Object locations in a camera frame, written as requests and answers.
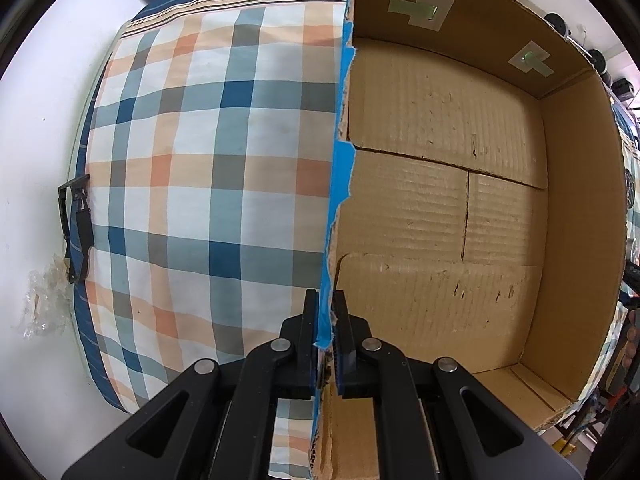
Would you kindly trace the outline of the brown cardboard box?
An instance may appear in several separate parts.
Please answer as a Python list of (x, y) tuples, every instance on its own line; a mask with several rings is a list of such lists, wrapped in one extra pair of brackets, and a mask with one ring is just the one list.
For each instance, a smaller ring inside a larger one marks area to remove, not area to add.
[(348, 0), (311, 471), (383, 479), (337, 392), (334, 292), (411, 359), (451, 358), (540, 437), (588, 394), (626, 255), (622, 142), (586, 58), (515, 0)]

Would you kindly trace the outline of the crumpled clear plastic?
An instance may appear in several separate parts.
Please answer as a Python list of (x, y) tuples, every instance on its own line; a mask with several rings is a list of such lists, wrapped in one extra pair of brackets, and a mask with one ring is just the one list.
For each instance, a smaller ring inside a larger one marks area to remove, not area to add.
[(67, 281), (67, 264), (58, 255), (27, 277), (20, 322), (15, 329), (26, 339), (59, 335), (70, 324), (72, 285)]

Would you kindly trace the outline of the plaid tablecloth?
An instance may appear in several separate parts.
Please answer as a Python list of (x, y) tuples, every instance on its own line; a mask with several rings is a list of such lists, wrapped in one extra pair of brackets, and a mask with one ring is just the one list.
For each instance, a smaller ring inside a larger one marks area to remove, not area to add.
[(116, 408), (246, 356), (319, 285), (345, 2), (155, 0), (120, 31), (77, 155), (74, 300)]

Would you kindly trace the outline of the small black dumbbell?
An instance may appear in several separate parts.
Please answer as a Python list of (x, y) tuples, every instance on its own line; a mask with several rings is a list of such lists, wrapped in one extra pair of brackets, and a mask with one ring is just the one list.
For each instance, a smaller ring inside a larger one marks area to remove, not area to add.
[(567, 35), (600, 52), (613, 91), (639, 110), (639, 0), (532, 0), (544, 14), (559, 15)]

